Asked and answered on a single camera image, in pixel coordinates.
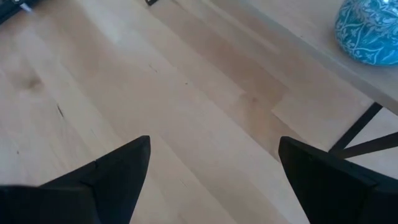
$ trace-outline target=hardwood floor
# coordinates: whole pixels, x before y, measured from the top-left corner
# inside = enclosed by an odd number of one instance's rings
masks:
[[[152,139],[132,223],[308,223],[281,136],[328,149],[371,104],[235,0],[50,0],[0,26],[0,183]]]

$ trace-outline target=wooden table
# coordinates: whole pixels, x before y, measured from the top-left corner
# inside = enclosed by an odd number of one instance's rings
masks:
[[[276,32],[295,42],[383,107],[398,114],[398,69],[372,67],[344,54],[334,21],[343,0],[241,0]]]

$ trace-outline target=dark mark on floor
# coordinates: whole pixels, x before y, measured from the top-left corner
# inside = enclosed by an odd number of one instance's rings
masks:
[[[149,64],[149,68],[153,69],[153,71],[155,71],[157,73],[157,70],[154,67],[152,67],[151,64]]]
[[[57,105],[57,108],[58,108],[58,111],[60,112],[61,116],[64,117],[64,116],[63,116],[63,113],[62,113],[62,110],[61,110],[61,108],[60,108],[60,105]]]

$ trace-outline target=blue vase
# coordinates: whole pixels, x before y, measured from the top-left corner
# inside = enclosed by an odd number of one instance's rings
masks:
[[[370,65],[398,65],[398,0],[345,0],[336,39],[351,57]]]

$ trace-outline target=black metal frame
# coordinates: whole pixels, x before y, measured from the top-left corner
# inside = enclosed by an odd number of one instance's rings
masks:
[[[6,0],[2,2],[0,4],[0,24],[22,10],[21,7],[19,7],[22,3],[26,3],[30,7],[33,7],[39,1],[41,0],[20,0],[18,3],[16,3],[15,0]]]
[[[157,0],[145,0],[145,2],[148,4],[148,6],[151,6],[157,2]]]
[[[349,128],[349,130],[329,150],[329,153],[347,159],[367,153],[398,147],[398,132],[346,148],[358,133],[372,120],[383,107],[378,103],[372,106]]]

